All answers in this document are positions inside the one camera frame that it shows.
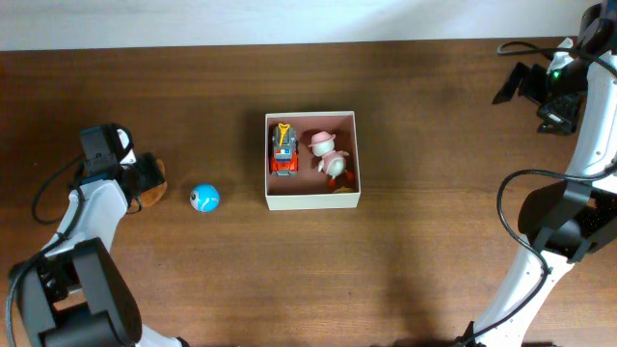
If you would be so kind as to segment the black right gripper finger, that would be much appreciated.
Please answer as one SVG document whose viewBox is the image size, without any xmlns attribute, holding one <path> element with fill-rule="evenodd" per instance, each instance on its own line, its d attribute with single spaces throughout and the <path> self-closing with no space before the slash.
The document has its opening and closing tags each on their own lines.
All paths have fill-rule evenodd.
<svg viewBox="0 0 617 347">
<path fill-rule="evenodd" d="M 528 73 L 529 67 L 527 65 L 521 62 L 516 63 L 510 75 L 506 78 L 504 84 L 494 96 L 493 104 L 497 105 L 510 101 Z"/>
<path fill-rule="evenodd" d="M 576 132 L 577 125 L 568 118 L 561 118 L 553 113 L 541 116 L 543 120 L 537 132 L 541 134 L 571 135 Z"/>
</svg>

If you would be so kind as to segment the red grey toy truck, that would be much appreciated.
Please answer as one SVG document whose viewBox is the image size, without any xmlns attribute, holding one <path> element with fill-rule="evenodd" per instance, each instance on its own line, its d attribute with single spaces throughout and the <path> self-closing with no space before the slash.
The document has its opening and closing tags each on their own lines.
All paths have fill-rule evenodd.
<svg viewBox="0 0 617 347">
<path fill-rule="evenodd" d="M 278 123 L 272 136 L 270 174 L 295 176 L 299 171 L 299 144 L 289 123 Z"/>
</svg>

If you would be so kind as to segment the pink white duck toy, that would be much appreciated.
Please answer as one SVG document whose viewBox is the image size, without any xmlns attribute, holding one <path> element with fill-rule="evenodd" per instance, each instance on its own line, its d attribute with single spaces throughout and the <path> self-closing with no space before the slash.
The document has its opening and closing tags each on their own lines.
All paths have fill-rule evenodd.
<svg viewBox="0 0 617 347">
<path fill-rule="evenodd" d="M 346 158 L 350 153 L 335 149 L 335 134 L 327 131 L 317 132 L 311 136 L 308 147 L 314 156 L 320 158 L 317 171 L 330 178 L 328 182 L 330 188 L 335 188 L 335 181 L 341 175 L 345 175 L 348 181 L 354 180 L 354 174 L 347 169 L 346 165 Z"/>
</svg>

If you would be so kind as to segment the yellow round toy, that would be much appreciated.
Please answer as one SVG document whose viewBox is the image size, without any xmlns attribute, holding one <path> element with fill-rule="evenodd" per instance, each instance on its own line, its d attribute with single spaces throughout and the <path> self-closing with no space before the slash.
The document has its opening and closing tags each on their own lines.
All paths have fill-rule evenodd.
<svg viewBox="0 0 617 347">
<path fill-rule="evenodd" d="M 343 187 L 337 188 L 332 191 L 332 194 L 349 194 L 349 193 L 355 193 L 355 190 L 353 188 L 343 186 Z"/>
</svg>

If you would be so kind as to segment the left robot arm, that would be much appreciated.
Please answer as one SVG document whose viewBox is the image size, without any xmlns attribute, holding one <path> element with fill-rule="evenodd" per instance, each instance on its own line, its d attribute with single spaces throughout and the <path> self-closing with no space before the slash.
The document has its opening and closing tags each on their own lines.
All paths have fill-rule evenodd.
<svg viewBox="0 0 617 347">
<path fill-rule="evenodd" d="M 83 155 L 65 216 L 49 242 L 11 270 L 5 308 L 15 344 L 13 313 L 33 346 L 182 347 L 186 340 L 145 325 L 110 249 L 120 220 L 161 200 L 163 162 L 137 155 L 131 132 L 117 123 L 81 131 Z"/>
</svg>

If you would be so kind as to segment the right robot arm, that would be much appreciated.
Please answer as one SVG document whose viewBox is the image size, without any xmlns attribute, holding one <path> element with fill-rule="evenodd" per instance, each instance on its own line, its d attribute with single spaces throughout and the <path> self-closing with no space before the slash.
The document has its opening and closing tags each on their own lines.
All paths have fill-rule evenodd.
<svg viewBox="0 0 617 347">
<path fill-rule="evenodd" d="M 556 284 L 587 254 L 616 238 L 616 2 L 604 0 L 582 16 L 576 40 L 541 48 L 524 41 L 498 47 L 500 56 L 541 54 L 547 67 L 517 63 L 494 102 L 516 94 L 537 103 L 547 134 L 577 134 L 565 173 L 526 169 L 504 178 L 541 175 L 551 185 L 531 192 L 518 226 L 504 228 L 519 243 L 493 302 L 470 322 L 457 346 L 522 346 Z"/>
</svg>

